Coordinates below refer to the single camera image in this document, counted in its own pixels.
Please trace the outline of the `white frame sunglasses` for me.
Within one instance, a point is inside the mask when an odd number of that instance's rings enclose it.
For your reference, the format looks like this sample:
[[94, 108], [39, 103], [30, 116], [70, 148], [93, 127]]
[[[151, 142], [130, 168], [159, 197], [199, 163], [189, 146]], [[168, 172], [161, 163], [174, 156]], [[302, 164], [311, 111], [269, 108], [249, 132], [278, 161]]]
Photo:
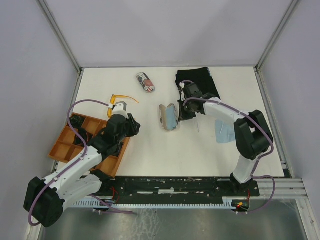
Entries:
[[205, 130], [206, 126], [206, 116], [200, 113], [195, 114], [193, 119], [198, 133], [202, 133]]

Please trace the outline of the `light blue cleaning cloth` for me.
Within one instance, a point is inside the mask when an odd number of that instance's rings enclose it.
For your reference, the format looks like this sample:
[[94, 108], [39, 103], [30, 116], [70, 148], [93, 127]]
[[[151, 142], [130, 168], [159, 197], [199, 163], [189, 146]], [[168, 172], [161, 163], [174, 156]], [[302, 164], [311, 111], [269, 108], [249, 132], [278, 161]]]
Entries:
[[176, 108], [174, 105], [168, 106], [165, 110], [166, 129], [173, 131], [178, 126], [178, 120], [176, 116]]

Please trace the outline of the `map print glasses case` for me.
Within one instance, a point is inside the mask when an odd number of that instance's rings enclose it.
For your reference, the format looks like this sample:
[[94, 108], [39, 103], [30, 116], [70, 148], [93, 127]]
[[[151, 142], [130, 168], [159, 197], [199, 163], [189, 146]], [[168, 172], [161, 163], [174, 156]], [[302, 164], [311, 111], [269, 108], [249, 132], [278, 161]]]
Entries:
[[[159, 107], [158, 107], [158, 109], [159, 109], [159, 120], [160, 120], [161, 127], [167, 132], [174, 131], [174, 130], [167, 130], [167, 127], [166, 127], [166, 113], [165, 113], [165, 111], [166, 111], [166, 108], [170, 107], [170, 106], [175, 106], [175, 104], [171, 103], [168, 106], [160, 104]], [[177, 117], [177, 120], [178, 120], [179, 114], [178, 114], [176, 106], [175, 106], [175, 109], [176, 109], [176, 117]]]

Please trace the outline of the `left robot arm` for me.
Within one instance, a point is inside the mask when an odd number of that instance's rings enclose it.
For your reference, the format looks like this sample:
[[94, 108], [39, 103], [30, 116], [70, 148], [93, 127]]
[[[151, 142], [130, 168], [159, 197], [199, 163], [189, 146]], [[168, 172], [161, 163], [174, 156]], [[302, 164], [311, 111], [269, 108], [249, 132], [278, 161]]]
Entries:
[[32, 219], [44, 227], [52, 226], [73, 203], [85, 196], [98, 193], [106, 195], [111, 183], [95, 174], [82, 178], [91, 168], [114, 156], [125, 138], [139, 133], [141, 125], [131, 113], [114, 114], [84, 149], [60, 170], [45, 178], [34, 177], [27, 186], [23, 207]]

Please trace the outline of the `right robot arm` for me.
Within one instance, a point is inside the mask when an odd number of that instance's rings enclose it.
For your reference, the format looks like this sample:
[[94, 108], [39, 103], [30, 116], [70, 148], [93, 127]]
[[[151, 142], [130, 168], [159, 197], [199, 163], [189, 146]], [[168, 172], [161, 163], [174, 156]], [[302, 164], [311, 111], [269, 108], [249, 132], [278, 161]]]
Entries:
[[196, 83], [184, 80], [178, 87], [180, 120], [189, 120], [196, 114], [213, 117], [231, 126], [239, 159], [230, 175], [229, 189], [236, 196], [248, 189], [247, 182], [254, 178], [260, 159], [274, 151], [274, 139], [264, 114], [242, 111], [221, 101], [213, 94], [204, 94]]

